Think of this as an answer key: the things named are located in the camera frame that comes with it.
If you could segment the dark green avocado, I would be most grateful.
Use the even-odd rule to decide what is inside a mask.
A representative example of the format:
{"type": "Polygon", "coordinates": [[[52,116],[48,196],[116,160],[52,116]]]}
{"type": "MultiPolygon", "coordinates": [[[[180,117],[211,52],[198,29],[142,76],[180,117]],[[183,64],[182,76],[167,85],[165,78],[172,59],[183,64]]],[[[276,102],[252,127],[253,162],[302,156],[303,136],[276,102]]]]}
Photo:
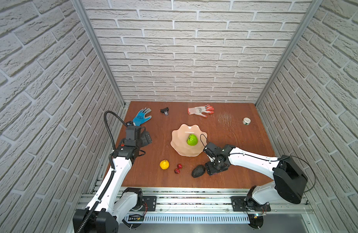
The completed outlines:
{"type": "Polygon", "coordinates": [[[198,165],[193,169],[193,171],[191,173],[191,176],[193,178],[198,178],[198,177],[201,177],[202,175],[204,175],[205,172],[206,172],[205,166],[204,165],[198,165]]]}

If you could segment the green bumpy fruit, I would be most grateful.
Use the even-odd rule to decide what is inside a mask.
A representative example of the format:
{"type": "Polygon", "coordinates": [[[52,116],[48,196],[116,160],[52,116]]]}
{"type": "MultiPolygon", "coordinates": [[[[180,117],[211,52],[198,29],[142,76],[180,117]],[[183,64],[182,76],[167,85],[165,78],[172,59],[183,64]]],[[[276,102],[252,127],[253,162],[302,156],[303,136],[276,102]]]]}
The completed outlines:
{"type": "Polygon", "coordinates": [[[189,146],[196,146],[198,144],[198,138],[195,134],[189,134],[187,138],[187,144],[189,146]]]}

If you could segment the yellow lemon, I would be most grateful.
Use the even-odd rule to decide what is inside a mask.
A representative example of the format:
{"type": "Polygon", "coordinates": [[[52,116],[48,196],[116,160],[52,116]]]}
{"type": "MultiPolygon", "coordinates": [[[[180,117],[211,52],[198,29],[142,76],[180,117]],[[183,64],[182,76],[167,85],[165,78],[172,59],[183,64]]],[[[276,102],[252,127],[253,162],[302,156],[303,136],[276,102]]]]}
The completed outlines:
{"type": "Polygon", "coordinates": [[[166,170],[169,168],[170,164],[169,164],[169,161],[168,160],[162,160],[159,164],[160,168],[162,170],[166,170]]]}

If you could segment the red cherries pair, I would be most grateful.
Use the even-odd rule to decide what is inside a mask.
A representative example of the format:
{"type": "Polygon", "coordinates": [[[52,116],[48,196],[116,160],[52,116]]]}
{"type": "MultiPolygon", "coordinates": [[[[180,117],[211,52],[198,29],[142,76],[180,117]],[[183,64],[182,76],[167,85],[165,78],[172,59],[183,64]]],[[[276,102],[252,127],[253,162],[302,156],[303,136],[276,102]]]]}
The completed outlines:
{"type": "Polygon", "coordinates": [[[177,167],[174,170],[175,174],[179,174],[181,172],[181,169],[183,168],[182,164],[177,164],[177,167]]]}

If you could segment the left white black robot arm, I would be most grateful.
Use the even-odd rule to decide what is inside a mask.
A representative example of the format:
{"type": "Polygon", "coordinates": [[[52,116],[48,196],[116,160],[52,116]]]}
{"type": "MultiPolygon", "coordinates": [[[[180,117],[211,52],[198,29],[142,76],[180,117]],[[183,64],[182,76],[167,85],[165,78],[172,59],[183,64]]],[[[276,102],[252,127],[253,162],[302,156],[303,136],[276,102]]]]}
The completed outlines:
{"type": "Polygon", "coordinates": [[[135,159],[145,155],[141,148],[150,143],[152,139],[145,128],[126,128],[126,137],[111,154],[111,166],[96,195],[73,216],[76,233],[116,233],[129,211],[146,209],[140,188],[128,187],[121,197],[117,195],[135,159]]]}

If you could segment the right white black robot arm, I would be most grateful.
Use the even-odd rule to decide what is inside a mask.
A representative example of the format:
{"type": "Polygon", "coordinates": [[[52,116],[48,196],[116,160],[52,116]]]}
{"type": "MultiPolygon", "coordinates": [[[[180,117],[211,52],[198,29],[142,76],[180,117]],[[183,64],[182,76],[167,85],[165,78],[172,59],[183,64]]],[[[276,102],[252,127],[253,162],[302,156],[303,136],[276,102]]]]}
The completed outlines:
{"type": "Polygon", "coordinates": [[[240,166],[272,179],[267,184],[250,188],[242,201],[246,210],[264,212],[269,209],[270,202],[280,199],[292,204],[301,203],[308,177],[292,157],[268,157],[232,145],[221,148],[211,142],[203,151],[210,159],[205,164],[209,175],[227,171],[230,166],[240,166]]]}

